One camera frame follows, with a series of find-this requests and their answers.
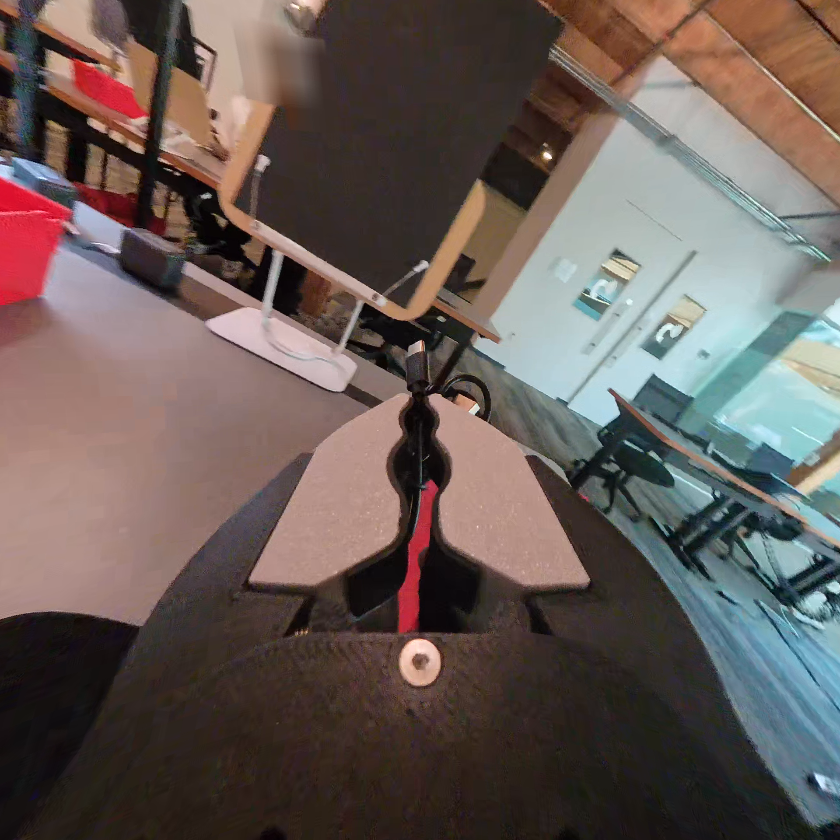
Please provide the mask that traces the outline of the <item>black shelving rack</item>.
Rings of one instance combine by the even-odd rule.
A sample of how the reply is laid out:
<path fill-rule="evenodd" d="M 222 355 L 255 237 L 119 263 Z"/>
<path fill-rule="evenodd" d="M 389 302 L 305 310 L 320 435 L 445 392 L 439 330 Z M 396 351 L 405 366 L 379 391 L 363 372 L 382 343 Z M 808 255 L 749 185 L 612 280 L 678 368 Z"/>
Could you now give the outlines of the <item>black shelving rack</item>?
<path fill-rule="evenodd" d="M 49 104 L 51 95 L 41 85 L 43 78 L 37 30 L 39 14 L 46 2 L 18 2 L 17 22 L 13 24 L 13 53 L 16 58 L 13 95 L 17 103 L 14 125 L 14 146 L 25 158 L 39 159 L 44 151 L 41 128 L 46 119 L 59 115 L 72 137 L 81 137 L 86 143 L 90 130 L 81 125 L 81 112 L 66 105 L 63 109 Z M 170 2 L 129 2 L 127 13 L 134 9 L 147 17 L 148 26 L 142 32 L 153 38 L 149 49 L 153 52 L 153 87 L 150 99 L 150 122 L 144 142 L 143 157 L 133 162 L 140 173 L 140 191 L 134 222 L 141 228 L 151 228 L 154 217 L 152 200 L 163 151 L 163 131 L 170 115 L 174 98 L 175 73 L 196 68 L 194 38 L 185 4 Z"/>

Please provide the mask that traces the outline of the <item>metal ceiling conduit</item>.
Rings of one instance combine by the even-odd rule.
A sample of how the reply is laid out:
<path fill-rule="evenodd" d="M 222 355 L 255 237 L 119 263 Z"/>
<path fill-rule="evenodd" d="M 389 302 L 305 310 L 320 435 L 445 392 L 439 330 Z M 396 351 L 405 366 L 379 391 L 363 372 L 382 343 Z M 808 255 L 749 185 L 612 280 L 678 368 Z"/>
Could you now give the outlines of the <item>metal ceiling conduit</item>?
<path fill-rule="evenodd" d="M 663 154 L 721 194 L 731 204 L 750 216 L 753 221 L 768 229 L 773 235 L 782 238 L 788 246 L 823 263 L 831 261 L 830 255 L 799 233 L 788 220 L 762 205 L 732 178 L 724 175 L 690 148 L 676 134 L 667 131 L 645 111 L 615 92 L 606 81 L 585 69 L 582 63 L 567 51 L 553 45 L 549 50 L 549 62 L 564 71 L 574 81 L 582 84 L 583 88 L 594 94 L 602 105 L 631 125 Z"/>

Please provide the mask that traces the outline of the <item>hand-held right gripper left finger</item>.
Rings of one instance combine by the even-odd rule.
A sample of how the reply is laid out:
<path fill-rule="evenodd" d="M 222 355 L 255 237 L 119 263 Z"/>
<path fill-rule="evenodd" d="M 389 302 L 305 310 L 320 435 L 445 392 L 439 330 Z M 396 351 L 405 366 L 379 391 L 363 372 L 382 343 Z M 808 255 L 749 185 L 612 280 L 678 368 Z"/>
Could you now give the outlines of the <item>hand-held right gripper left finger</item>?
<path fill-rule="evenodd" d="M 396 599 L 422 498 L 417 436 L 406 428 L 412 406 L 397 395 L 316 447 L 250 589 L 337 600 L 353 617 Z"/>

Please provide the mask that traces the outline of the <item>black office chair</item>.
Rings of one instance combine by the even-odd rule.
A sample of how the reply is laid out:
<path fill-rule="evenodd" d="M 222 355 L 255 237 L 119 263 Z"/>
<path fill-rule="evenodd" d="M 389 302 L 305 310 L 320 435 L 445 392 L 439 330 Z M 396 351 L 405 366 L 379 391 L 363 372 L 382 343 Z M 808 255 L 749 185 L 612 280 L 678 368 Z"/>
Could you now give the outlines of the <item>black office chair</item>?
<path fill-rule="evenodd" d="M 665 453 L 661 441 L 656 436 L 645 432 L 634 421 L 618 416 L 603 426 L 597 433 L 601 449 L 608 449 L 603 462 L 591 468 L 583 479 L 578 479 L 581 471 L 586 471 L 590 460 L 577 459 L 571 468 L 570 483 L 580 488 L 589 478 L 597 478 L 607 493 L 607 504 L 601 508 L 605 514 L 610 513 L 621 495 L 632 509 L 630 519 L 640 522 L 646 519 L 636 500 L 632 496 L 629 485 L 632 480 L 640 480 L 652 487 L 674 489 L 676 480 L 665 465 L 661 455 Z"/>

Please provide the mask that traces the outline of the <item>grey-blue box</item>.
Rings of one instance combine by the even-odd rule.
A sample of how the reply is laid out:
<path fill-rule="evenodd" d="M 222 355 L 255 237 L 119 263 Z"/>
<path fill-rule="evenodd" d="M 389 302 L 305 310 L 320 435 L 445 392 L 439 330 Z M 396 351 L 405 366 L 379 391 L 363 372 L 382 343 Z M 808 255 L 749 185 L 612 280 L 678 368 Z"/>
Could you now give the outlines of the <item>grey-blue box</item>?
<path fill-rule="evenodd" d="M 14 157 L 11 162 L 15 181 L 50 201 L 72 209 L 77 201 L 77 188 L 63 175 L 36 161 Z"/>

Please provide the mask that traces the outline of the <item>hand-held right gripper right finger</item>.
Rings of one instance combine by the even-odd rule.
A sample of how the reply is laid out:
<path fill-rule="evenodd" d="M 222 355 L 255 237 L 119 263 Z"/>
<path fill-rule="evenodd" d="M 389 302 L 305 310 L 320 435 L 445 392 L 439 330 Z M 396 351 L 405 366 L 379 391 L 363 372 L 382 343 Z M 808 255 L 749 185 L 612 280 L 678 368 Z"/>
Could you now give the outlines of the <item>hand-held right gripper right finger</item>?
<path fill-rule="evenodd" d="M 586 589 L 591 578 L 520 447 L 441 395 L 429 405 L 446 464 L 437 496 L 444 545 L 525 592 Z"/>

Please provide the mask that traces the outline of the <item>dark grey box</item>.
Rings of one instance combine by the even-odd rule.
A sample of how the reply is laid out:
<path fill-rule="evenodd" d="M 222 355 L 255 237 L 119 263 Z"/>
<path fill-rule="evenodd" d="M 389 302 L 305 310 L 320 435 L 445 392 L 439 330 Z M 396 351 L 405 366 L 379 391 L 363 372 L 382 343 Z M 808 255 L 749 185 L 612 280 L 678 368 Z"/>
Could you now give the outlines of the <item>dark grey box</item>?
<path fill-rule="evenodd" d="M 175 294 L 182 284 L 186 254 L 180 246 L 144 228 L 122 231 L 119 265 L 147 286 Z"/>

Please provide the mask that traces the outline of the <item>black screen with wooden frame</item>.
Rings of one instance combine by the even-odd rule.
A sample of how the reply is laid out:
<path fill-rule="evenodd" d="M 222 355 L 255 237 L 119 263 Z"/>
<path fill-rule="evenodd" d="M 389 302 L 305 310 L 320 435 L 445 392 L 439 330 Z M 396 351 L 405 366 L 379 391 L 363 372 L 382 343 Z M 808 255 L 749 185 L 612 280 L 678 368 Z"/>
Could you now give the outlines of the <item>black screen with wooden frame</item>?
<path fill-rule="evenodd" d="M 424 315 L 562 29 L 533 1 L 323 2 L 298 39 L 314 42 L 314 99 L 252 105 L 225 216 L 391 319 Z"/>

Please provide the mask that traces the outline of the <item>framed wall picture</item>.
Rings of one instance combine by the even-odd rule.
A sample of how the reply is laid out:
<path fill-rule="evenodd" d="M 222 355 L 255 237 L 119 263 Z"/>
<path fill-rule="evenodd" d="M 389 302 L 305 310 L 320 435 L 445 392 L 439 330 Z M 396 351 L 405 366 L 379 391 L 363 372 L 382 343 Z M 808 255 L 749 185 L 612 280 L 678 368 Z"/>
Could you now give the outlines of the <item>framed wall picture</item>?
<path fill-rule="evenodd" d="M 640 268 L 637 260 L 615 248 L 574 300 L 574 309 L 600 321 L 624 294 Z"/>
<path fill-rule="evenodd" d="M 694 298 L 682 296 L 657 322 L 640 349 L 659 361 L 663 360 L 706 313 L 707 309 Z"/>

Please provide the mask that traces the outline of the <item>white screen stand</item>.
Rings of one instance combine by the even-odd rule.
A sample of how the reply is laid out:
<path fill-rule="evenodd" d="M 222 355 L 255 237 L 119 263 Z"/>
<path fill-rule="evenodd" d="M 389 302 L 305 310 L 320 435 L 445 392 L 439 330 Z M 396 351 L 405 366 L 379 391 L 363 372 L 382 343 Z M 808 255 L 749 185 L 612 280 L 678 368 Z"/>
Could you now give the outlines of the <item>white screen stand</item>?
<path fill-rule="evenodd" d="M 260 223 L 256 218 L 259 189 L 270 158 L 257 154 L 250 184 L 250 227 L 253 235 L 265 240 L 271 250 L 271 262 L 260 309 L 243 307 L 207 321 L 218 337 L 286 370 L 329 392 L 344 392 L 358 365 L 345 355 L 355 323 L 364 305 L 383 308 L 386 295 L 364 286 L 360 281 L 316 257 L 301 245 Z M 294 260 L 348 291 L 356 300 L 351 318 L 341 340 L 329 346 L 303 332 L 294 322 L 274 317 L 274 300 L 284 261 Z"/>

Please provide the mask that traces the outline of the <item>glass partition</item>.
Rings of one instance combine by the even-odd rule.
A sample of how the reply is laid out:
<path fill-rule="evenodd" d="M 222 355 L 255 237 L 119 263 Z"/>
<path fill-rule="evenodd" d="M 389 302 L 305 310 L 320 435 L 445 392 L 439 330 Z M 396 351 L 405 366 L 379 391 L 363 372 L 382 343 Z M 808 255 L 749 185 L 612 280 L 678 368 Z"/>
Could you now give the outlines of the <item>glass partition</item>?
<path fill-rule="evenodd" d="M 838 309 L 785 311 L 693 397 L 684 429 L 731 460 L 772 450 L 811 465 L 839 425 Z"/>

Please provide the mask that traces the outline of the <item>red plastic bin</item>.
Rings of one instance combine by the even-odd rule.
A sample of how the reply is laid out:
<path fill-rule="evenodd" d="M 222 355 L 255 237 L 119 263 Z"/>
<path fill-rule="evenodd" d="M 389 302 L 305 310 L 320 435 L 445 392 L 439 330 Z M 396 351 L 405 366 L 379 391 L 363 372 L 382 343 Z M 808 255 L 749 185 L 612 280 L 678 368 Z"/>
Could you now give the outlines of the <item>red plastic bin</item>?
<path fill-rule="evenodd" d="M 1 179 L 1 304 L 40 297 L 72 210 Z"/>
<path fill-rule="evenodd" d="M 129 119 L 144 119 L 148 116 L 137 102 L 130 86 L 111 77 L 96 65 L 71 59 L 72 80 L 79 93 L 106 109 Z"/>

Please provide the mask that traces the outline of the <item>wooden office desk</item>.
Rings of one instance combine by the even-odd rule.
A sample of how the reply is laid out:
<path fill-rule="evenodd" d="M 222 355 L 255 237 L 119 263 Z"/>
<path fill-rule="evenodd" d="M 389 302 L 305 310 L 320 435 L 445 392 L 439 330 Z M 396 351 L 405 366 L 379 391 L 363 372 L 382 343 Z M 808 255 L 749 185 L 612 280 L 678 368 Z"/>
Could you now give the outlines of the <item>wooden office desk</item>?
<path fill-rule="evenodd" d="M 441 289 L 437 293 L 432 309 L 443 317 L 463 325 L 473 335 L 496 344 L 502 342 L 494 325 L 478 313 L 476 306 L 447 289 Z"/>
<path fill-rule="evenodd" d="M 838 582 L 838 526 L 821 524 L 824 517 L 805 504 L 805 496 L 784 479 L 735 466 L 707 453 L 681 432 L 636 406 L 613 388 L 608 393 L 618 409 L 618 439 L 631 435 L 651 438 L 665 451 L 665 462 L 701 480 L 712 491 L 705 507 L 689 514 L 676 528 L 664 531 L 676 558 L 707 580 L 713 576 L 703 563 L 712 545 L 735 539 L 745 530 L 777 539 L 781 531 L 793 535 L 812 555 L 812 561 L 791 576 L 764 573 L 753 563 L 751 573 L 779 601 L 789 606 Z"/>

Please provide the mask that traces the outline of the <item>cardboard sheet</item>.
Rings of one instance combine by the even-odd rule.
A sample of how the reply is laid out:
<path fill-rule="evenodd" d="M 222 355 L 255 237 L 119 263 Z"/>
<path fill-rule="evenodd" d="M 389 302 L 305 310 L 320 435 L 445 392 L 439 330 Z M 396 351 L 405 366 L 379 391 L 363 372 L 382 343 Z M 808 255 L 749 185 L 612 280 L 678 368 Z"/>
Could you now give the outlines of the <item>cardboard sheet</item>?
<path fill-rule="evenodd" d="M 150 114 L 158 56 L 133 38 L 127 40 L 125 48 L 133 95 L 142 110 Z M 198 80 L 176 67 L 171 70 L 165 118 L 201 147 L 208 149 L 214 141 L 203 87 Z"/>

